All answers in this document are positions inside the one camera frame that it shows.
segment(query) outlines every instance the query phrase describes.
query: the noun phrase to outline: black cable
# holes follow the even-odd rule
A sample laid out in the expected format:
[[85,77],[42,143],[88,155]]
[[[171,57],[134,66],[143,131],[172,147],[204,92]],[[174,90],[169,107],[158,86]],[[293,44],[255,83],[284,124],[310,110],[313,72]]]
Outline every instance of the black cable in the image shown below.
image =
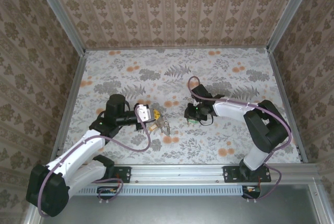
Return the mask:
[[211,115],[211,123],[209,125],[204,125],[201,121],[199,121],[199,123],[202,125],[202,126],[210,126],[213,124],[213,115]]
[[129,111],[131,111],[129,102],[125,101],[125,104],[127,105],[127,108],[129,109]]

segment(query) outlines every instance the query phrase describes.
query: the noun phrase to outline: cable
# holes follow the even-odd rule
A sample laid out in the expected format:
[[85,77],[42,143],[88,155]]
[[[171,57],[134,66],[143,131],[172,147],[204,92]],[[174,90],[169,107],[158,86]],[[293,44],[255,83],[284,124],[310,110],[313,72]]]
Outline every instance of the cable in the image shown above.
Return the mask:
[[292,133],[291,133],[291,130],[290,130],[288,124],[287,124],[284,120],[282,120],[280,117],[278,117],[276,114],[270,112],[270,111],[267,110],[267,109],[261,108],[261,107],[259,107],[258,105],[254,105],[254,104],[251,104],[251,103],[245,103],[245,102],[241,102],[241,101],[235,101],[235,100],[231,100],[231,99],[224,99],[224,98],[220,98],[220,99],[214,99],[214,98],[212,98],[212,99],[211,99],[211,98],[205,98],[205,97],[202,97],[202,96],[198,96],[198,95],[195,94],[195,93],[192,91],[192,89],[190,88],[190,81],[191,81],[193,78],[197,79],[197,81],[198,81],[198,85],[200,84],[200,80],[199,80],[199,78],[198,78],[197,76],[192,76],[192,77],[190,77],[189,80],[188,80],[188,89],[189,89],[190,93],[191,93],[194,97],[196,97],[196,98],[198,98],[198,99],[201,99],[201,100],[208,100],[208,101],[222,101],[222,102],[228,102],[228,103],[231,103],[231,104],[243,105],[243,106],[246,106],[246,107],[251,107],[251,108],[255,108],[255,109],[261,110],[262,112],[267,113],[267,114],[269,114],[270,116],[274,117],[279,123],[281,123],[281,124],[283,125],[283,127],[284,127],[285,130],[287,131],[287,133],[288,133],[288,141],[287,141],[285,144],[283,144],[283,145],[281,145],[281,146],[275,148],[275,149],[268,155],[268,157],[264,160],[264,165],[265,165],[267,168],[269,168],[269,169],[271,169],[271,170],[274,170],[274,171],[278,172],[278,174],[279,174],[279,178],[278,178],[276,184],[274,185],[274,187],[273,187],[267,194],[265,194],[264,196],[262,196],[262,197],[260,197],[260,198],[257,198],[256,200],[260,200],[260,199],[264,199],[264,198],[268,197],[268,196],[269,196],[269,195],[276,189],[276,187],[277,187],[278,184],[280,183],[280,181],[281,181],[281,179],[282,179],[282,173],[281,173],[279,170],[277,170],[276,168],[273,168],[273,167],[268,166],[265,162],[267,162],[267,161],[271,158],[271,156],[273,155],[273,153],[274,153],[275,151],[280,150],[280,149],[283,149],[283,148],[285,148],[286,146],[288,146],[288,145],[290,144],[291,139],[292,139]]
[[276,169],[276,168],[273,168],[273,167],[270,167],[268,164],[264,164],[267,168],[269,168],[269,169],[271,169],[271,170],[274,170],[274,171],[276,171],[277,173],[278,173],[278,175],[279,175],[279,177],[278,177],[278,180],[276,181],[276,183],[275,183],[275,185],[272,187],[272,189],[268,192],[268,193],[266,193],[264,196],[261,196],[261,197],[259,197],[259,198],[257,198],[257,199],[254,199],[253,197],[251,197],[249,194],[246,194],[246,193],[244,193],[244,195],[246,195],[248,198],[250,198],[250,199],[254,199],[254,200],[257,200],[257,201],[259,201],[260,199],[264,199],[264,198],[267,198],[275,189],[276,189],[276,187],[278,186],[278,184],[281,182],[281,180],[282,180],[282,173],[278,170],[278,169]]
[[274,152],[277,151],[277,150],[283,149],[283,148],[285,148],[286,146],[288,146],[288,145],[290,144],[291,139],[292,139],[291,130],[290,130],[289,126],[287,125],[287,123],[286,123],[284,120],[282,120],[281,118],[279,118],[276,114],[270,112],[270,111],[267,110],[267,109],[264,109],[264,108],[262,108],[262,107],[259,107],[258,105],[254,105],[254,104],[251,104],[251,103],[245,103],[245,102],[241,102],[241,101],[235,101],[235,100],[224,99],[224,98],[220,98],[220,99],[214,99],[214,98],[212,98],[212,99],[211,99],[211,98],[205,98],[205,97],[199,96],[199,95],[195,94],[195,93],[192,91],[192,89],[190,88],[190,81],[191,81],[193,78],[197,79],[198,84],[200,84],[200,80],[199,80],[199,78],[198,78],[197,76],[192,76],[192,77],[190,77],[189,80],[188,80],[188,89],[189,89],[190,93],[191,93],[193,96],[195,96],[196,98],[201,99],[201,100],[208,100],[208,101],[222,101],[222,102],[228,102],[228,103],[231,103],[231,104],[237,104],[237,105],[243,105],[243,106],[245,106],[245,107],[255,108],[255,109],[261,110],[261,111],[264,112],[264,113],[269,114],[270,116],[274,117],[279,123],[281,123],[281,124],[283,125],[283,127],[285,128],[285,130],[287,131],[287,133],[288,133],[288,141],[287,141],[285,144],[283,144],[283,145],[281,145],[281,146],[275,148],[275,149],[272,151],[272,153],[274,153]]
[[102,135],[94,135],[94,136],[91,136],[91,137],[89,137],[89,138],[83,140],[82,142],[80,142],[80,143],[78,144],[78,146],[76,146],[76,147],[73,148],[71,151],[69,151],[68,154],[65,155],[65,156],[64,156],[64,157],[63,157],[63,158],[62,158],[62,159],[61,159],[61,160],[54,166],[53,169],[51,169],[51,171],[46,175],[45,179],[43,180],[42,185],[41,185],[41,188],[40,188],[40,191],[39,191],[39,193],[38,193],[38,199],[37,199],[37,208],[38,208],[38,213],[40,214],[40,216],[42,216],[42,217],[44,217],[44,218],[49,217],[49,215],[46,215],[46,214],[43,213],[43,211],[42,211],[42,206],[41,206],[41,205],[42,205],[42,194],[43,194],[44,188],[45,188],[46,183],[47,183],[47,181],[49,180],[50,176],[52,175],[52,173],[53,173],[57,168],[59,168],[60,166],[63,165],[64,161],[65,161],[71,154],[73,154],[74,151],[76,151],[79,147],[81,147],[82,145],[84,145],[87,141],[89,141],[89,140],[91,140],[91,139],[95,139],[95,138],[103,138],[103,139],[110,140],[110,141],[112,141],[112,142],[114,142],[114,143],[120,145],[121,147],[124,147],[124,148],[126,148],[126,149],[128,149],[128,150],[131,150],[131,151],[134,151],[134,152],[144,152],[144,151],[146,151],[147,149],[150,148],[150,146],[151,146],[151,138],[150,138],[150,134],[149,134],[149,132],[147,131],[144,122],[143,122],[143,121],[141,120],[141,118],[139,117],[139,115],[138,115],[138,113],[137,113],[137,110],[138,110],[138,106],[135,108],[135,114],[136,114],[136,116],[137,116],[137,119],[138,119],[139,123],[141,124],[141,126],[143,127],[143,129],[144,129],[144,131],[145,131],[145,133],[146,133],[146,135],[147,135],[147,138],[148,138],[148,145],[147,145],[147,147],[144,148],[144,149],[140,149],[140,150],[133,149],[133,148],[130,148],[130,147],[128,147],[128,146],[125,146],[124,144],[122,144],[122,143],[116,141],[116,140],[113,139],[113,138],[109,138],[109,137],[102,136]]
[[[97,180],[97,181],[93,181],[93,183],[104,183],[104,182],[108,182],[108,181],[118,181],[118,182],[121,183],[121,187],[120,187],[120,188],[118,189],[118,191],[114,194],[114,196],[110,199],[110,201],[113,201],[113,200],[115,200],[116,196],[117,196],[118,194],[120,194],[120,192],[122,191],[123,186],[124,186],[124,182],[123,182],[122,179],[119,179],[119,178],[110,178],[110,179],[105,179],[105,180]],[[99,199],[101,199],[101,193],[102,193],[103,191],[105,191],[105,189],[104,189],[104,190],[101,190],[101,191],[99,192],[99,195],[98,195],[98,198],[99,198]]]
[[211,123],[208,124],[208,125],[204,125],[201,121],[199,121],[199,123],[202,125],[202,126],[211,126],[213,124],[213,115],[211,115]]
[[130,104],[129,104],[129,102],[127,100],[125,101],[125,104],[127,105],[127,108],[129,109],[129,111],[131,111]]

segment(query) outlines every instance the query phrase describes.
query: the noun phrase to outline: patterned floor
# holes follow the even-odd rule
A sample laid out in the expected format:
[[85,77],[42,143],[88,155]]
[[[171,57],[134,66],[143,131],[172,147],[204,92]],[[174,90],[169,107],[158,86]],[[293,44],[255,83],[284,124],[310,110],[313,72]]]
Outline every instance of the patterned floor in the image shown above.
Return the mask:
[[[211,126],[187,125],[184,110],[190,101],[187,81],[196,75],[212,95],[260,102],[271,100],[284,115],[275,77],[265,49],[169,49],[88,51],[65,150],[86,132],[105,109],[109,95],[126,96],[149,104],[170,122],[171,136],[152,134],[144,153],[125,150],[113,143],[101,151],[117,164],[217,164],[239,163],[252,140],[245,123],[214,118]],[[144,133],[124,127],[115,139],[133,148],[147,145]],[[270,163],[298,163],[296,146],[277,152]]]

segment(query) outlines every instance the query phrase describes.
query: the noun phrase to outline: floral wallpaper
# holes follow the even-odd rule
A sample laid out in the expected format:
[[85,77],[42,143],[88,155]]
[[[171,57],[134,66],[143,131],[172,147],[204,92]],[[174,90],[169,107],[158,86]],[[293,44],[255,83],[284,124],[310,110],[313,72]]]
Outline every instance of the floral wallpaper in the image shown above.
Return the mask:
[[289,0],[60,0],[88,49],[266,45]]
[[[200,77],[212,95],[243,101],[271,100],[285,116],[267,51],[260,49],[169,49],[87,51],[83,74],[64,150],[81,139],[110,95],[120,93],[135,103],[157,109],[169,122],[170,136],[151,133],[152,145],[143,153],[109,143],[100,152],[117,164],[239,163],[253,142],[245,123],[215,117],[210,126],[190,123],[184,110],[192,101],[190,76]],[[192,81],[191,86],[198,84]],[[123,127],[115,139],[133,148],[147,145],[144,132]],[[275,153],[273,163],[300,162],[295,144]]]
[[0,223],[20,223],[49,161],[78,55],[46,0],[0,0]]
[[334,0],[303,0],[274,55],[307,156],[334,206]]

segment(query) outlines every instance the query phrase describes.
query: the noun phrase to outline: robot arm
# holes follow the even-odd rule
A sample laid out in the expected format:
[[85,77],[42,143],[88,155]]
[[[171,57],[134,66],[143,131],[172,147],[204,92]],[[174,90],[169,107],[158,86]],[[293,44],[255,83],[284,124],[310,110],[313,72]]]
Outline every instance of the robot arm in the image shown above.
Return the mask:
[[[202,84],[194,88],[192,92],[210,99],[223,97],[222,95],[212,97]],[[184,114],[188,120],[207,120],[207,115],[211,114],[213,116],[230,117],[247,124],[254,145],[240,162],[240,173],[245,179],[252,176],[253,171],[261,167],[271,152],[288,136],[280,122],[259,109],[228,103],[228,99],[227,102],[221,102],[193,98],[195,103],[189,103]],[[257,105],[274,113],[285,122],[272,102],[264,100]]]
[[47,165],[35,166],[30,174],[27,201],[35,206],[38,205],[42,183],[53,169],[55,170],[46,182],[41,200],[41,209],[52,217],[58,215],[69,199],[91,182],[101,178],[112,178],[114,162],[107,157],[98,155],[88,165],[82,166],[108,143],[104,138],[93,138],[89,141],[86,139],[99,135],[113,138],[126,125],[136,125],[137,130],[141,129],[142,126],[134,110],[137,110],[139,118],[144,123],[154,121],[153,111],[148,108],[148,105],[137,104],[133,111],[125,111],[126,104],[128,102],[124,96],[111,95],[106,104],[104,117],[99,115],[80,141]]

